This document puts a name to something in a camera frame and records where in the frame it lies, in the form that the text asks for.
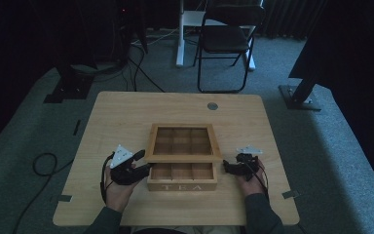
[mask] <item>box lid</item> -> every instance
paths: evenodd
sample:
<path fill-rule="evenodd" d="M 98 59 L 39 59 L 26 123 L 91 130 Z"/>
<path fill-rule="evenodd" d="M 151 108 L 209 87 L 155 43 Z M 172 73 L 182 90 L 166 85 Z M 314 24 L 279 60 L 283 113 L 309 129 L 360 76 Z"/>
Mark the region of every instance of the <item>box lid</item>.
<path fill-rule="evenodd" d="M 211 124 L 153 124 L 147 163 L 213 163 L 222 156 Z"/>

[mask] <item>chair backrest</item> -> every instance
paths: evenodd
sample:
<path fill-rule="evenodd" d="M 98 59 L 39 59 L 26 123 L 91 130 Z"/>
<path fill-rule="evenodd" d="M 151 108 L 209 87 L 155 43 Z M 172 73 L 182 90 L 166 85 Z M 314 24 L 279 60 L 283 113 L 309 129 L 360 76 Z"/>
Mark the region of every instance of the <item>chair backrest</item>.
<path fill-rule="evenodd" d="M 265 15 L 260 0 L 211 0 L 204 20 L 217 20 L 233 26 L 259 26 Z"/>

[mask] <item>forearm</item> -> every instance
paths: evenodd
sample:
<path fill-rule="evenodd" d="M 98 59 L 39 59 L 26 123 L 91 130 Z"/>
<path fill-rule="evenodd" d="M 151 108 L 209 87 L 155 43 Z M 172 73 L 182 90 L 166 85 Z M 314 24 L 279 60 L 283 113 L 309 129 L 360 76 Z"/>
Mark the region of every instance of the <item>forearm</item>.
<path fill-rule="evenodd" d="M 98 214 L 93 224 L 84 232 L 85 234 L 103 233 L 118 234 L 120 228 L 122 214 L 112 209 L 104 207 Z"/>
<path fill-rule="evenodd" d="M 245 197 L 247 233 L 283 233 L 283 224 L 272 210 L 264 194 L 256 193 Z"/>

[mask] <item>stand base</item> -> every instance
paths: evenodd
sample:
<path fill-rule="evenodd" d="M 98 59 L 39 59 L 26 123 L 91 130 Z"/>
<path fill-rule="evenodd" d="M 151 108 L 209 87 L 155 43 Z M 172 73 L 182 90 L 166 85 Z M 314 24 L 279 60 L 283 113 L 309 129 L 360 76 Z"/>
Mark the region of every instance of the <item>stand base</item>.
<path fill-rule="evenodd" d="M 310 94 L 308 98 L 302 103 L 293 101 L 292 96 L 296 89 L 297 89 L 297 86 L 285 86 L 285 85 L 279 86 L 279 90 L 281 92 L 281 95 L 284 98 L 284 101 L 288 109 L 321 111 L 321 108 L 318 105 L 318 102 L 313 94 Z"/>
<path fill-rule="evenodd" d="M 79 83 L 73 90 L 64 90 L 60 79 L 53 93 L 45 97 L 44 103 L 62 103 L 64 99 L 86 99 L 94 76 L 83 74 L 76 74 L 76 76 L 79 78 Z"/>

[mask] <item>gray carpet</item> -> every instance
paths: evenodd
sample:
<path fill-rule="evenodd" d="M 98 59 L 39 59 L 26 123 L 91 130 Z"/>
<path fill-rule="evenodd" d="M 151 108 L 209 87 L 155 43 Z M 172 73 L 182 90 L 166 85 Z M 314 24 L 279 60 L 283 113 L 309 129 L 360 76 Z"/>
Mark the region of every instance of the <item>gray carpet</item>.
<path fill-rule="evenodd" d="M 177 41 L 168 37 L 149 45 L 141 68 L 166 92 L 197 93 L 197 67 L 192 67 L 195 46 L 186 44 L 184 67 L 175 67 Z M 300 225 L 307 233 L 374 233 L 374 173 L 349 125 L 329 90 L 316 86 L 313 94 L 322 111 L 289 110 L 279 85 L 297 85 L 287 79 L 304 42 L 293 39 L 256 41 L 256 70 L 249 73 L 241 94 L 263 98 L 290 186 L 300 192 L 295 202 Z M 131 49 L 131 59 L 141 53 Z M 219 79 L 217 87 L 239 85 L 243 65 L 208 69 Z M 34 158 L 45 152 L 58 158 L 57 168 L 75 156 L 96 95 L 101 91 L 131 91 L 135 66 L 117 74 L 95 77 L 87 99 L 44 104 L 57 81 L 53 69 L 39 79 L 0 135 L 0 233 L 12 233 L 23 209 L 45 184 L 47 178 L 32 170 Z M 159 92 L 140 72 L 139 92 Z M 81 121 L 76 132 L 77 121 Z M 49 173 L 54 162 L 45 157 L 37 170 Z M 30 206 L 18 233 L 82 233 L 85 227 L 57 227 L 52 223 L 56 209 L 53 197 L 60 194 L 69 167 L 52 177 L 48 186 Z M 299 226 L 285 227 L 286 233 L 303 233 Z"/>

